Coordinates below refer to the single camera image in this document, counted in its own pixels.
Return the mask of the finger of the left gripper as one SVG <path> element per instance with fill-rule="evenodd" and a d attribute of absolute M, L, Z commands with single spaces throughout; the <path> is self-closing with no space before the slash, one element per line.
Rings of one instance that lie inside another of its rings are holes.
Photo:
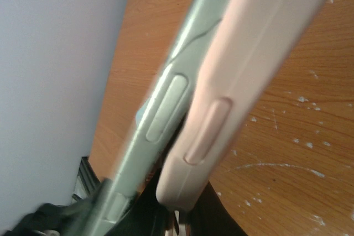
<path fill-rule="evenodd" d="M 53 230 L 59 235 L 72 228 L 75 222 L 84 222 L 90 213 L 97 207 L 98 199 L 111 184 L 110 179 L 103 179 L 93 194 L 68 206 L 45 203 L 34 212 L 25 214 L 11 229 L 5 230 L 3 235 L 45 235 Z"/>

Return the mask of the silver edged smartphone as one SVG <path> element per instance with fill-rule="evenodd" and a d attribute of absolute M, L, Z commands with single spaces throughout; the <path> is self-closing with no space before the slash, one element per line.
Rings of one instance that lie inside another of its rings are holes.
<path fill-rule="evenodd" d="M 199 67 L 228 2 L 192 1 L 112 180 L 66 235 L 104 235 L 122 218 L 189 109 Z"/>

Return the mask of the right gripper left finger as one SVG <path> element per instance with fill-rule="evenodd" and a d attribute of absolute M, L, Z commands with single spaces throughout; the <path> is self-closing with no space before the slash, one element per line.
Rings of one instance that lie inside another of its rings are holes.
<path fill-rule="evenodd" d="M 110 235 L 173 235 L 175 216 L 161 205 L 155 192 L 161 169 L 157 169 L 144 191 L 118 222 Z"/>

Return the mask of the pink phone case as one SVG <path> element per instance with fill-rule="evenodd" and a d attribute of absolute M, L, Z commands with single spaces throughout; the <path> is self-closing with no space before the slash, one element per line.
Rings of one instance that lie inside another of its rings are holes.
<path fill-rule="evenodd" d="M 230 0 L 197 77 L 156 198 L 191 210 L 265 87 L 326 0 Z"/>

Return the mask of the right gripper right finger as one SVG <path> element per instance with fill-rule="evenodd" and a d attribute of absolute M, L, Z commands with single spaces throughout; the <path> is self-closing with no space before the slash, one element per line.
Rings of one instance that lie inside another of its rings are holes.
<path fill-rule="evenodd" d="M 209 182 L 189 213 L 190 235 L 200 236 L 246 236 L 223 206 Z"/>

